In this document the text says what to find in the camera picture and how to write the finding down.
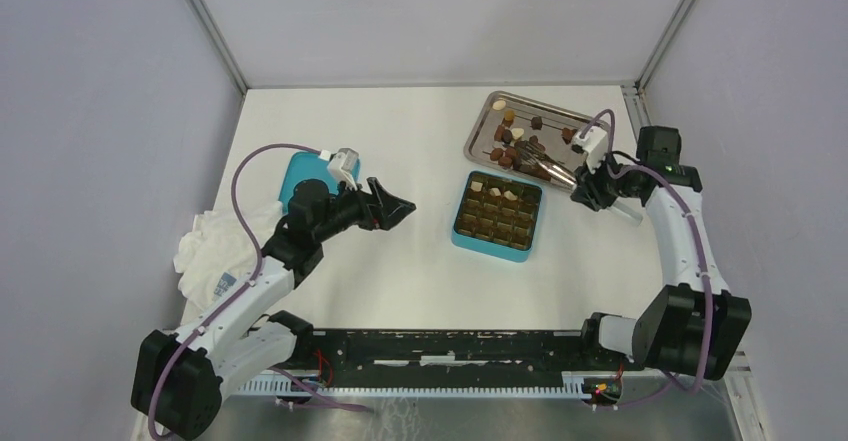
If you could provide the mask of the teal chocolate box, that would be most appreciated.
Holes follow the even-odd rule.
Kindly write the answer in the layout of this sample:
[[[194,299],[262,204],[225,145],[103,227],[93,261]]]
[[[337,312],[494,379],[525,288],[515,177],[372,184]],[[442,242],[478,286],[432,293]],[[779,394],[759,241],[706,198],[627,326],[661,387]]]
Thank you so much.
[[[534,247],[543,191],[514,178],[468,174],[450,231],[456,247],[523,263]]]

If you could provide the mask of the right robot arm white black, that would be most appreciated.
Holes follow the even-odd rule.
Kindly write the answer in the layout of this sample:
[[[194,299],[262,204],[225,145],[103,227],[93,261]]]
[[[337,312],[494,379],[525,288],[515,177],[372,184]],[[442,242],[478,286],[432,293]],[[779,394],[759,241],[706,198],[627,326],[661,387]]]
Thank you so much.
[[[727,371],[750,324],[750,302],[731,293],[709,245],[702,217],[703,185],[680,162],[678,130],[639,131],[632,164],[616,161],[610,133],[579,131],[572,147],[586,159],[576,171],[573,201],[593,211],[622,198],[640,201],[656,235],[663,287],[636,319],[595,313],[577,343],[580,361],[602,369],[617,354],[637,365],[717,381]]]

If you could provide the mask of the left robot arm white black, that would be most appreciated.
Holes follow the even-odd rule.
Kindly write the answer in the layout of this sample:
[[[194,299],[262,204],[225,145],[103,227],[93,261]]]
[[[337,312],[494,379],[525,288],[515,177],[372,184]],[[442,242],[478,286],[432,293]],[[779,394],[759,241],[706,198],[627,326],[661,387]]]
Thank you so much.
[[[260,251],[260,265],[193,321],[141,343],[130,403],[154,425],[186,440],[199,437],[225,400],[263,371],[284,362],[306,366],[313,340],[278,313],[255,322],[293,292],[323,258],[323,242],[352,226],[388,231],[416,206],[371,177],[362,189],[331,193],[317,179],[300,182],[286,214]]]

